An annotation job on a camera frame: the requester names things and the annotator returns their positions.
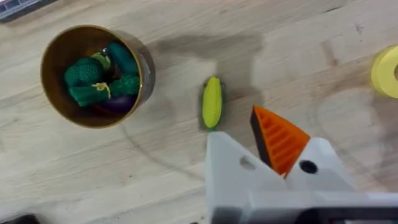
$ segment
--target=green toy vegetable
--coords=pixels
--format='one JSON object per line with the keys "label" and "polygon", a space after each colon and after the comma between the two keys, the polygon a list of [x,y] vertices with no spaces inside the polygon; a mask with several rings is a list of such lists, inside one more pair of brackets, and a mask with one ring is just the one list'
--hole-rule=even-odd
{"label": "green toy vegetable", "polygon": [[79,106],[88,106],[123,95],[134,95],[139,91],[139,77],[123,75],[120,80],[107,83],[96,83],[91,86],[69,88],[69,93]]}
{"label": "green toy vegetable", "polygon": [[117,42],[112,42],[108,44],[107,49],[112,61],[118,65],[123,74],[138,74],[137,62],[128,48]]}
{"label": "green toy vegetable", "polygon": [[103,72],[101,62],[85,57],[70,66],[64,78],[68,86],[87,86],[100,82]]}

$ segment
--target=wooden table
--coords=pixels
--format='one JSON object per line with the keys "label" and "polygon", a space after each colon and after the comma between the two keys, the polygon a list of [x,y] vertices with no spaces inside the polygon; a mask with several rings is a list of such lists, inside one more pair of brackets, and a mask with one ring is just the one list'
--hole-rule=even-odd
{"label": "wooden table", "polygon": [[[369,84],[375,54],[398,43],[397,11],[395,0],[59,0],[1,25],[0,217],[205,223],[198,93],[211,75],[228,87],[220,130],[252,152],[256,104],[327,138],[359,190],[397,190],[398,101]],[[133,34],[154,57],[155,91],[119,126],[78,127],[43,94],[42,53],[77,24]]]}

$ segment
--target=orange gripper pad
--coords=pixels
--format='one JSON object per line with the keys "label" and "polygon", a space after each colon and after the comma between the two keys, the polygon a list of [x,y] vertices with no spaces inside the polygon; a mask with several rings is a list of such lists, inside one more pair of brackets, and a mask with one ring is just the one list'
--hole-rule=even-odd
{"label": "orange gripper pad", "polygon": [[253,106],[250,122],[261,160],[278,174],[286,176],[310,136],[286,119],[259,106]]}

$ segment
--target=yellow tape roll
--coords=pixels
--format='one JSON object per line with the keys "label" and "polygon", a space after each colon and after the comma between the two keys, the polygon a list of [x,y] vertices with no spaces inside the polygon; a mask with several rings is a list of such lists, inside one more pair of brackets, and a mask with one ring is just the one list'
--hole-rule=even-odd
{"label": "yellow tape roll", "polygon": [[389,47],[377,56],[371,74],[374,87],[393,98],[398,98],[398,80],[395,76],[397,66],[398,46]]}

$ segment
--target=black screw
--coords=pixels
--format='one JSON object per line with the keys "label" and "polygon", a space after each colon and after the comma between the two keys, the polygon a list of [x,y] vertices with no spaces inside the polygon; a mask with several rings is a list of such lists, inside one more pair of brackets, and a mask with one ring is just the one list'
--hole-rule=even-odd
{"label": "black screw", "polygon": [[316,174],[318,172],[318,167],[312,161],[300,161],[300,168],[308,174]]}

